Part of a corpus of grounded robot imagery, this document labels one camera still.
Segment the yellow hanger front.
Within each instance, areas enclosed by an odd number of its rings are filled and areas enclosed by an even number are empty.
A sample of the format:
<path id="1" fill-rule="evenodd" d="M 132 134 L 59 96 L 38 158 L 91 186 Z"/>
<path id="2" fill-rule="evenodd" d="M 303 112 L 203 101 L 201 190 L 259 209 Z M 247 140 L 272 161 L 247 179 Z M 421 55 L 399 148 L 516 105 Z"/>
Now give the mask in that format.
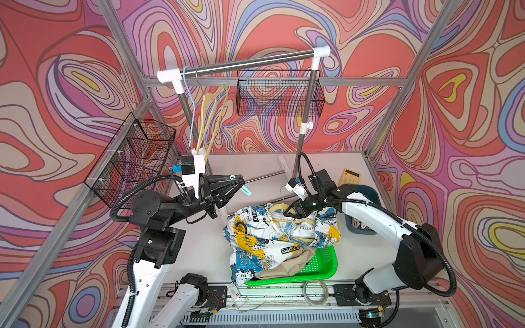
<path id="1" fill-rule="evenodd" d="M 292 210 L 290 210 L 288 215 L 284 214 L 289 208 L 289 205 L 284 202 L 284 187 L 280 189 L 280 193 L 281 193 L 281 199 L 269 207 L 269 213 L 272 216 L 272 219 L 274 221 L 278 221 L 278 220 L 293 221 L 295 220 L 295 218 L 292 216 L 292 214 L 294 214 Z"/>

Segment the yellow hanger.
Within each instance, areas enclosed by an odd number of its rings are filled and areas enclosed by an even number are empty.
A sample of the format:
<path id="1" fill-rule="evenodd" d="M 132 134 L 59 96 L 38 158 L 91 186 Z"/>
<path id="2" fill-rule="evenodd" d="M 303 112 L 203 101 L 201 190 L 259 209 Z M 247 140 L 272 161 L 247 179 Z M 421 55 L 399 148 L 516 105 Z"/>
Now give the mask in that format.
<path id="1" fill-rule="evenodd" d="M 289 208 L 289 205 L 284 202 L 284 187 L 280 189 L 280 193 L 281 193 L 281 199 L 269 207 L 269 213 L 272 216 L 272 219 L 274 221 L 278 221 L 278 220 L 293 221 L 295 220 L 295 218 L 292 216 L 292 214 L 294 214 L 292 210 L 290 210 L 288 215 L 284 214 Z"/>
<path id="2" fill-rule="evenodd" d="M 214 93 L 206 93 L 203 95 L 197 151 L 200 153 L 200 150 L 204 149 L 205 164 L 208 162 L 209 155 L 215 143 L 216 135 L 218 134 L 220 123 L 226 113 L 226 102 L 228 100 L 229 92 L 230 88 L 226 84 L 222 84 Z M 212 132 L 210 134 L 209 144 L 205 147 L 205 137 L 210 129 L 212 129 Z"/>

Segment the green clothespin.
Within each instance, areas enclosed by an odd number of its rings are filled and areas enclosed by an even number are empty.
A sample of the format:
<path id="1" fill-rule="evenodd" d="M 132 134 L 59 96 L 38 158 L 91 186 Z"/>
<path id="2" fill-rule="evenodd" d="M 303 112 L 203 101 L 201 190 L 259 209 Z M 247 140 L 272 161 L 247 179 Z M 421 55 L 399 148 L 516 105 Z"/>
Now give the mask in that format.
<path id="1" fill-rule="evenodd" d="M 239 187 L 239 190 L 243 194 L 247 195 L 248 197 L 252 196 L 252 192 L 251 192 L 250 188 L 247 186 L 247 184 L 246 184 L 246 182 L 245 182 L 245 180 L 244 180 L 242 175 L 231 174 L 229 176 L 229 179 L 234 181 L 237 184 L 237 186 Z"/>

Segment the printed white blue yellow shorts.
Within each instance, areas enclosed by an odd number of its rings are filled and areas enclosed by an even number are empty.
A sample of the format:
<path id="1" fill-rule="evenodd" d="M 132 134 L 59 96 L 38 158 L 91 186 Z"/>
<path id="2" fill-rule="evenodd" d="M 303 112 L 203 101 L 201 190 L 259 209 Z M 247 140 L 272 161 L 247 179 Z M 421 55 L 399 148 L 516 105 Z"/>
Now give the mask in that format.
<path id="1" fill-rule="evenodd" d="M 230 256 L 232 282 L 244 286 L 264 269 L 274 269 L 297 254 L 302 247 L 316 250 L 340 241 L 336 210 L 325 207 L 303 219 L 274 221 L 269 207 L 239 209 L 223 228 L 233 249 Z"/>

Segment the beige shorts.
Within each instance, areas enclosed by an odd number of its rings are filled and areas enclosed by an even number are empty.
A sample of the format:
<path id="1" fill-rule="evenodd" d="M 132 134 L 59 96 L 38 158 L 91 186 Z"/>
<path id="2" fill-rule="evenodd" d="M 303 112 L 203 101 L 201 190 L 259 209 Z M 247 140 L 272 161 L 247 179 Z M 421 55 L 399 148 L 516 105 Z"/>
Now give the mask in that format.
<path id="1" fill-rule="evenodd" d="M 297 254 L 274 269 L 264 269 L 256 275 L 260 280 L 270 280 L 283 277 L 291 277 L 301 272 L 312 260 L 317 250 L 311 247 L 302 247 Z"/>

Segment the light blue wire hanger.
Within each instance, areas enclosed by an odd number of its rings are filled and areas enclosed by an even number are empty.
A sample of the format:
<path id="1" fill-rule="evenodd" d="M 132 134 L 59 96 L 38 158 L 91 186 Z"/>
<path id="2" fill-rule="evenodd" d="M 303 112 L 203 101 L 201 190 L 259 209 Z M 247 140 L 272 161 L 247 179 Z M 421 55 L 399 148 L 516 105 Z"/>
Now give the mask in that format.
<path id="1" fill-rule="evenodd" d="M 189 141 L 188 141 L 188 147 L 189 149 L 191 150 L 192 149 L 192 144 L 193 144 L 193 141 L 194 141 L 194 123 L 195 123 L 195 109 L 196 109 L 196 104 L 195 104 L 195 101 L 194 101 L 194 97 L 191 93 L 191 90 L 189 88 L 189 85 L 187 83 L 187 78 L 186 78 L 186 71 L 189 69 L 188 66 L 185 66 L 183 68 L 183 73 L 182 73 L 182 78 L 183 78 L 183 84 L 185 86 L 185 89 L 186 89 L 186 92 L 187 92 L 187 121 L 189 123 L 189 127 L 190 127 L 190 133 L 189 133 Z"/>

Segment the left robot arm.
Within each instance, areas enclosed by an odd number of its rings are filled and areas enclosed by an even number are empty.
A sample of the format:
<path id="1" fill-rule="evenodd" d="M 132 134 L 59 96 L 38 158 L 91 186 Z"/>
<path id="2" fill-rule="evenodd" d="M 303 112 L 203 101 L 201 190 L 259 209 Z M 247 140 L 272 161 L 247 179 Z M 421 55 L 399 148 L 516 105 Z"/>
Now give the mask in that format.
<path id="1" fill-rule="evenodd" d="M 197 186 L 189 190 L 180 176 L 160 175 L 138 184 L 115 203 L 111 219 L 138 226 L 141 233 L 127 262 L 128 288 L 114 327 L 176 327 L 193 307 L 205 305 L 207 278 L 188 273 L 169 302 L 152 315 L 185 237 L 185 231 L 173 225 L 198 213 L 216 218 L 216 210 L 245 184 L 241 175 L 199 176 Z"/>

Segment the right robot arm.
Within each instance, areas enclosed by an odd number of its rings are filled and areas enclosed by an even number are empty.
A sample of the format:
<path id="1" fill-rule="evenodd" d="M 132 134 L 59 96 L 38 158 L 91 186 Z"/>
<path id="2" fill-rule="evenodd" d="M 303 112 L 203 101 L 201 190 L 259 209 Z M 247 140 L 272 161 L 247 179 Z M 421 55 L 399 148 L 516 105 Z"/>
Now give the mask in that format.
<path id="1" fill-rule="evenodd" d="M 441 297 L 456 293 L 457 278 L 435 227 L 402 219 L 373 202 L 357 185 L 337 185 L 324 169 L 312 171 L 308 179 L 314 191 L 305 191 L 292 203 L 290 209 L 295 211 L 296 218 L 333 208 L 362 222 L 396 250 L 394 262 L 372 268 L 355 281 L 354 295 L 359 302 L 387 290 L 404 288 L 425 288 Z"/>

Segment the dark teal clothespin bin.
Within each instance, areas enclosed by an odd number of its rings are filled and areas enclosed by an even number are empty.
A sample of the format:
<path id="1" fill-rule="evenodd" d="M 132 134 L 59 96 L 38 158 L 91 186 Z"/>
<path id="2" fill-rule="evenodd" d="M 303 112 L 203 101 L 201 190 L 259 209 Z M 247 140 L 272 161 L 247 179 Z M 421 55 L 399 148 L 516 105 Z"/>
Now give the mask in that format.
<path id="1" fill-rule="evenodd" d="M 355 189 L 356 191 L 363 194 L 366 198 L 368 198 L 370 201 L 381 204 L 380 197 L 376 190 L 374 190 L 373 187 L 369 187 L 366 185 L 360 185 L 360 184 L 351 184 L 351 187 Z M 376 235 L 377 232 L 368 227 L 366 224 L 362 223 L 360 220 L 356 219 L 352 216 L 345 216 L 345 222 L 347 225 L 347 229 L 351 231 L 352 233 L 358 234 L 358 235 Z"/>

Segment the yellow calculator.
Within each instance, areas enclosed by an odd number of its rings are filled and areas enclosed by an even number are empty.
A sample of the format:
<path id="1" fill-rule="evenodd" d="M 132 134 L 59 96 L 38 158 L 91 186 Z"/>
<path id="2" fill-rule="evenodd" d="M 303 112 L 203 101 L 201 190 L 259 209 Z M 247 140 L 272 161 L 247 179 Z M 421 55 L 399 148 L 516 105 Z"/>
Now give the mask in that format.
<path id="1" fill-rule="evenodd" d="M 344 169 L 339 180 L 339 185 L 358 185 L 361 174 L 350 169 Z"/>

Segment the green plastic basket tray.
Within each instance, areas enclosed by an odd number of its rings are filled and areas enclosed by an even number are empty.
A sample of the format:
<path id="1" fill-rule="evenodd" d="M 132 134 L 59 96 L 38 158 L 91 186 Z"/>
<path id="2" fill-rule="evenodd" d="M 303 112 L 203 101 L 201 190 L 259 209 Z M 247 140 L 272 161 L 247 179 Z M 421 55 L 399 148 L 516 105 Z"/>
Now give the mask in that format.
<path id="1" fill-rule="evenodd" d="M 303 270 L 291 277 L 281 277 L 269 280 L 250 280 L 246 286 L 269 286 L 275 284 L 300 283 L 315 280 L 327 280 L 335 275 L 338 269 L 338 259 L 333 246 L 318 249 L 315 256 Z"/>

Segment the clear tape roll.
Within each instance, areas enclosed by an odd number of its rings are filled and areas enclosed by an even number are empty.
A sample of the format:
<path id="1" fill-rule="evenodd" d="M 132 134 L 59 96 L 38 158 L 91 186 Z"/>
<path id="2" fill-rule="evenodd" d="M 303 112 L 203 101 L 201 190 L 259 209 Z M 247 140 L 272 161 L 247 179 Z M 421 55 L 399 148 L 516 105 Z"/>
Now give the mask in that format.
<path id="1" fill-rule="evenodd" d="M 327 284 L 322 280 L 311 280 L 304 283 L 302 295 L 309 306 L 324 306 L 329 298 Z"/>

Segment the clothes rack with steel bar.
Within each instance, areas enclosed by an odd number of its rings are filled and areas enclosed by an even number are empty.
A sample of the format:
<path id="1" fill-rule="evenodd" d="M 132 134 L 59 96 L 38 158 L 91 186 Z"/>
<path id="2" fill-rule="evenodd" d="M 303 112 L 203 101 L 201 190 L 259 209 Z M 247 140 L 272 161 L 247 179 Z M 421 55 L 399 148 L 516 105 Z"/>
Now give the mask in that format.
<path id="1" fill-rule="evenodd" d="M 308 122 L 308 116 L 310 112 L 310 104 L 313 98 L 313 92 L 316 83 L 316 74 L 319 71 L 319 65 L 322 58 L 328 57 L 331 53 L 329 46 L 320 46 L 307 51 L 298 51 L 294 53 L 285 53 L 281 55 L 273 55 L 269 57 L 261 57 L 248 60 L 232 61 L 227 63 L 213 64 L 208 66 L 202 66 L 200 68 L 190 68 L 189 72 L 186 72 L 186 77 L 202 77 L 206 75 L 212 75 L 220 72 L 232 72 L 237 70 L 244 70 L 249 68 L 258 68 L 270 64 L 281 64 L 291 62 L 294 60 L 305 60 L 311 59 L 310 76 L 308 79 L 308 89 L 305 100 L 305 109 L 302 117 L 302 123 L 299 130 L 299 142 L 295 155 L 295 166 L 293 168 L 293 176 L 298 173 L 298 163 L 300 162 L 300 154 L 303 150 L 304 140 L 306 133 L 312 128 Z M 182 78 L 183 70 L 179 68 L 158 71 L 157 79 L 162 84 L 171 84 L 179 97 L 180 103 L 183 105 L 183 111 L 187 118 L 187 100 L 185 98 L 185 86 Z M 194 139 L 198 137 L 197 130 L 194 124 Z"/>

